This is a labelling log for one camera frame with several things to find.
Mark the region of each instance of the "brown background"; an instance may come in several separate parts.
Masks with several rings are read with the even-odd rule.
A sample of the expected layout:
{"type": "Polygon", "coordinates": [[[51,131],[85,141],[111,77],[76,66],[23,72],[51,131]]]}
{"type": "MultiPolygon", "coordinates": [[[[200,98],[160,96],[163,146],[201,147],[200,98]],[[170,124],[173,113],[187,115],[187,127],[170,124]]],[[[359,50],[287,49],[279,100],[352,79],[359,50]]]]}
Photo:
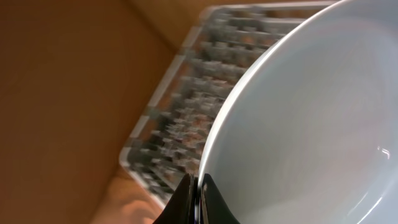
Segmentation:
{"type": "Polygon", "coordinates": [[[1,1],[0,223],[88,223],[200,11],[264,1],[1,1]]]}

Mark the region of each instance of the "dish rack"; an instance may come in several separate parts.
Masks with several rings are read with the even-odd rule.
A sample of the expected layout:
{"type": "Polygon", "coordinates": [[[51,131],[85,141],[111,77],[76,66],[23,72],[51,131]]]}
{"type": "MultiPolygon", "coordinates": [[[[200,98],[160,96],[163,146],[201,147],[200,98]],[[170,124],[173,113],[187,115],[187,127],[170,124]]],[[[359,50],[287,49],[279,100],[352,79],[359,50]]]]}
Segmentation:
{"type": "Polygon", "coordinates": [[[267,49],[336,1],[211,7],[192,27],[119,157],[161,207],[198,173],[207,135],[235,84],[267,49]]]}

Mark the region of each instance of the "white plate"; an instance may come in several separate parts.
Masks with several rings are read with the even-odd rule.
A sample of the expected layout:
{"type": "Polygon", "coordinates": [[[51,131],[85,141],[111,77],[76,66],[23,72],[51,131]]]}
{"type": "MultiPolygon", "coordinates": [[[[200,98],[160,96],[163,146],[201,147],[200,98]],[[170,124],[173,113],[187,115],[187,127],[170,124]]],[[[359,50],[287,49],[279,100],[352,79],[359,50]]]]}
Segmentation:
{"type": "Polygon", "coordinates": [[[341,1],[264,54],[200,167],[241,223],[398,223],[398,1],[341,1]]]}

